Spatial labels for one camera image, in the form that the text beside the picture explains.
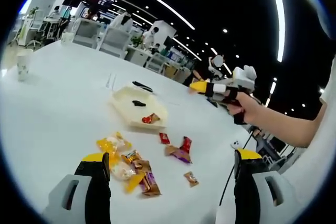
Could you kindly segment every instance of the black ceiling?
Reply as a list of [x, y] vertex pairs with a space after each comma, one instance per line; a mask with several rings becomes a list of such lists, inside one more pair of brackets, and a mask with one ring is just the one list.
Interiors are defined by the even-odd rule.
[[[195, 30], [155, 0], [126, 1], [143, 9], [148, 6], [147, 11], [159, 20], [173, 22], [178, 40], [188, 44], [201, 58], [214, 55], [210, 50], [213, 47], [219, 54], [224, 54], [231, 70], [237, 66], [254, 66], [258, 75], [254, 95], [263, 103], [276, 77], [278, 81], [270, 108], [308, 119], [317, 114], [320, 106], [318, 90], [324, 88], [329, 79], [335, 47], [304, 0], [283, 0], [286, 41], [281, 63], [277, 61], [279, 25], [275, 0], [163, 0]], [[129, 12], [137, 10], [121, 0], [117, 4]], [[139, 15], [155, 21], [142, 11]]]

